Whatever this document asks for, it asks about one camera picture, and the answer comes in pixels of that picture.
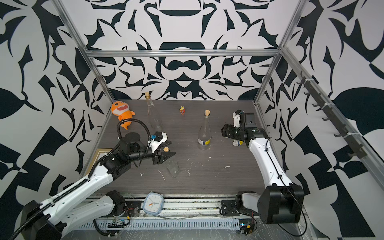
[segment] tipped over bottle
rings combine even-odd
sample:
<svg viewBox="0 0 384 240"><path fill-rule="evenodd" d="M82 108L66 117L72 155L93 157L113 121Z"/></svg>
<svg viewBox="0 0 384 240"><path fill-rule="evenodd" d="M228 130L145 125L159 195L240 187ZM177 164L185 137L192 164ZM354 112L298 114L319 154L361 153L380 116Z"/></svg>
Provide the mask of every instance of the tipped over bottle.
<svg viewBox="0 0 384 240"><path fill-rule="evenodd" d="M197 145L201 150L207 150L211 142L211 128L209 127L209 115L210 111L206 110L204 114L203 124L200 127L199 134L197 136Z"/></svg>
<svg viewBox="0 0 384 240"><path fill-rule="evenodd" d="M157 111L155 105L152 102L149 92L145 93L145 99L148 105L148 117L151 127L155 130L155 132L162 132L163 123L161 121L159 112Z"/></svg>

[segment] aluminum frame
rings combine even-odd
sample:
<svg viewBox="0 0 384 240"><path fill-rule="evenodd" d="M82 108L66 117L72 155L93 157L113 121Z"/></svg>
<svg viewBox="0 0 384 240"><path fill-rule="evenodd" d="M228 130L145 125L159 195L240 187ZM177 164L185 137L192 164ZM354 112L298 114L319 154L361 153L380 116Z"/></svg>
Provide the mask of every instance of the aluminum frame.
<svg viewBox="0 0 384 240"><path fill-rule="evenodd" d="M306 79L311 79L311 75L305 70L305 68L299 63L299 61L295 58L292 52L286 47L282 47L280 53L283 58L287 61L288 65L292 67L292 70L296 73L297 76L305 77ZM316 84L319 91L322 93L322 97L325 99L327 104L333 104L332 100L327 97L327 95L323 92L323 90ZM352 126L352 124L345 118L345 116L341 113L341 111L336 107L336 105L332 106L335 111L338 119L345 124L345 129L348 132L358 133L358 131ZM367 168L367 170L371 173L372 177L376 180L379 186L384 190L384 162L381 158L376 154L373 148L369 145L369 143L360 135L355 135L357 142L362 144L364 151L367 156L360 158L361 162Z"/></svg>
<svg viewBox="0 0 384 240"><path fill-rule="evenodd" d="M108 98L108 100L111 102L111 104L114 102L114 96L112 95L111 91L109 90L107 83L101 73L99 72L99 69L93 62L93 59L89 58L86 54L86 46L81 40L80 34L78 33L72 19L70 18L67 10L65 9L63 3L61 0L52 0L51 1L54 8L56 9L57 13L59 14L59 17L61 21L63 22L64 26L68 29L69 34L71 35L72 39L75 41L77 48L79 49L81 55L83 56L85 62L87 63L88 67L91 69L93 74L95 75L95 78L97 82L100 84L102 90L105 93L105 96Z"/></svg>
<svg viewBox="0 0 384 240"><path fill-rule="evenodd" d="M86 50L87 56L102 57L169 57L169 56L276 56L277 49L217 50Z"/></svg>
<svg viewBox="0 0 384 240"><path fill-rule="evenodd" d="M281 59L280 49L282 47L285 47L287 45L288 41L291 39L293 31L295 30L295 28L297 27L297 25L300 21L301 14L303 13L305 5L307 2L309 2L309 0L299 0L299 2L297 3L296 9L293 12L291 20L289 21L287 29L285 30L285 33L283 35L283 38L282 38L279 46L277 47L277 49L279 50L279 53L276 55L276 57L273 58L273 61L270 64L268 71L262 80L262 84L259 87L259 90L257 91L257 94L253 100L256 104L258 104L260 102L262 96L264 95L265 89L266 89L267 85L269 84L269 81L272 79L272 74L276 70L276 67L277 67L277 65Z"/></svg>
<svg viewBox="0 0 384 240"><path fill-rule="evenodd" d="M92 147L92 151L91 151L91 154L88 156L88 159L85 163L85 165L83 165L83 169L81 170L80 172L80 177L79 179L83 178L85 175L87 175L87 170L88 170L88 167L89 165L91 164L92 162L92 159L93 159L93 156L95 155L96 153L96 150L99 146L99 143L100 143L100 140L101 140L101 137L103 136L104 132L105 132L105 129L107 128L107 125L108 125L108 122L110 121L112 117L112 112L111 111L108 111L107 113L107 116L105 117L105 120L103 122L103 125L100 129L100 132L99 134L97 135L97 138L96 138L96 141L95 143L93 144L93 147Z"/></svg>

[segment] metal rail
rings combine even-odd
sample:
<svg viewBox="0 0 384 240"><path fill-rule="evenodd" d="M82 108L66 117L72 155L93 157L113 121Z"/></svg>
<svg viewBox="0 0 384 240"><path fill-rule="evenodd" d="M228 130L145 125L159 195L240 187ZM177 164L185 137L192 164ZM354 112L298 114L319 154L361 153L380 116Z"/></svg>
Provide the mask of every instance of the metal rail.
<svg viewBox="0 0 384 240"><path fill-rule="evenodd" d="M281 47L285 47L287 45L288 41L291 39L293 31L295 30L297 24L300 21L301 14L303 13L305 5L307 2L309 2L309 0L299 0L299 2L297 3L296 9L293 12L293 15L291 17L291 20L289 21L288 27L285 30L285 33L283 35L283 38L282 38L279 46L277 47L278 50L280 50ZM270 64L268 71L262 80L262 84L261 84L261 86L260 86L259 90L257 91L257 94L254 98L254 102L256 104L258 104L260 102L262 96L264 95L265 89L268 86L269 81L272 79L272 74L276 70L276 67L277 67L280 59L281 59L280 53L278 53L276 55L276 57L273 58L273 61Z"/></svg>
<svg viewBox="0 0 384 240"><path fill-rule="evenodd" d="M218 50L87 50L90 58L102 57L169 57L169 56L276 56L277 49Z"/></svg>
<svg viewBox="0 0 384 240"><path fill-rule="evenodd" d="M63 3L61 0L52 0L51 1L54 8L56 9L57 13L59 14L59 17L61 21L63 22L64 26L68 29L69 34L71 35L72 39L76 43L77 48L79 49L81 55L83 56L85 62L87 63L88 67L91 69L93 74L96 77L97 82L100 84L102 90L105 93L105 96L108 98L108 100L113 103L114 97L109 90L107 83L105 82L103 76L99 72L99 69L95 65L92 59L90 59L87 56L86 50L85 50L85 44L81 40L80 34L78 33L72 19L70 18L67 10L65 9Z"/></svg>
<svg viewBox="0 0 384 240"><path fill-rule="evenodd" d="M311 79L312 77L293 56L291 51L282 47L280 52L284 59L288 62L289 66L292 67L292 70L296 73L296 75L306 78L306 80L300 84L303 84L303 86L308 90L308 94L311 94L317 103L316 106L321 107L322 111L326 114L326 118L323 118L323 120L331 121L335 128L339 131L334 136L343 137L354 152L353 154L350 154L350 156L357 156L371 173L372 177L376 180L379 186L384 190L383 160L362 137L359 131L357 131L350 124L327 94L324 93L321 87Z"/></svg>

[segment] clock face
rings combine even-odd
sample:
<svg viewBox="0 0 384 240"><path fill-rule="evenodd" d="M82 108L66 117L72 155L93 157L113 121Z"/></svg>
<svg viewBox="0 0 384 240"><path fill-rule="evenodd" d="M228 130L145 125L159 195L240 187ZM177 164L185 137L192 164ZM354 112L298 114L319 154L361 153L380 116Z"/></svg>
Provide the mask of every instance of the clock face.
<svg viewBox="0 0 384 240"><path fill-rule="evenodd" d="M163 197L158 194L148 194L143 210L148 213L160 213L163 205Z"/></svg>

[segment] glass bottle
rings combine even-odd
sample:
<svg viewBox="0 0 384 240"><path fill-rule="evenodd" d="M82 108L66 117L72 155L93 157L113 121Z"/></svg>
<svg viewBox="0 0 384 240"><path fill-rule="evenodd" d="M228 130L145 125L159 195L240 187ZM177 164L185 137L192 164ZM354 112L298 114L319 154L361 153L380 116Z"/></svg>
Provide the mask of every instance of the glass bottle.
<svg viewBox="0 0 384 240"><path fill-rule="evenodd" d="M206 110L204 114L203 124L200 127L199 134L197 136L198 147L201 150L206 150L209 148L209 143L211 142L211 129L209 127L209 114L210 111Z"/></svg>
<svg viewBox="0 0 384 240"><path fill-rule="evenodd" d="M169 148L165 147L164 152L168 152ZM168 172L172 177L177 177L180 173L179 164L175 161L174 157L167 159L164 164L167 166Z"/></svg>
<svg viewBox="0 0 384 240"><path fill-rule="evenodd" d="M155 105L152 102L149 92L145 93L145 99L148 105L149 122L151 123L152 128L155 130L155 132L162 132L163 123L161 121L159 112L157 111Z"/></svg>

